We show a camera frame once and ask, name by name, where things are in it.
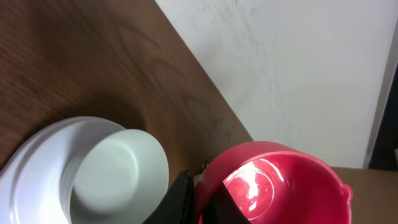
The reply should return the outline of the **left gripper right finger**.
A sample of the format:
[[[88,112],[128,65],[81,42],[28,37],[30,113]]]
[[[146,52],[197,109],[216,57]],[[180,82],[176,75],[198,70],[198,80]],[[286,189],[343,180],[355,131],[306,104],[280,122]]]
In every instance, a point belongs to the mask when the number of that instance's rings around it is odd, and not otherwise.
[[[207,202],[202,213],[202,224],[250,224],[224,184]]]

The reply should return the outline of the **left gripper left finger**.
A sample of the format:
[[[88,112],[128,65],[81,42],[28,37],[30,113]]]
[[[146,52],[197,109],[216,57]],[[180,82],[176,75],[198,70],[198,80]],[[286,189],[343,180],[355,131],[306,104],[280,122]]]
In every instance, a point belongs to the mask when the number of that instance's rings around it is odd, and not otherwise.
[[[194,183],[189,170],[183,170],[143,224],[192,224]]]

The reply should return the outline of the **red measuring scoop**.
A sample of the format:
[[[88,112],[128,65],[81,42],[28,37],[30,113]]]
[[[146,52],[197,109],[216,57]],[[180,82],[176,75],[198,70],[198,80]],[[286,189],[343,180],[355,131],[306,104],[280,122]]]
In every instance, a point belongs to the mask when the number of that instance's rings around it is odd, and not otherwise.
[[[351,223],[353,189],[326,163],[282,144],[251,141],[214,158],[195,186],[194,223],[225,190],[230,223]]]

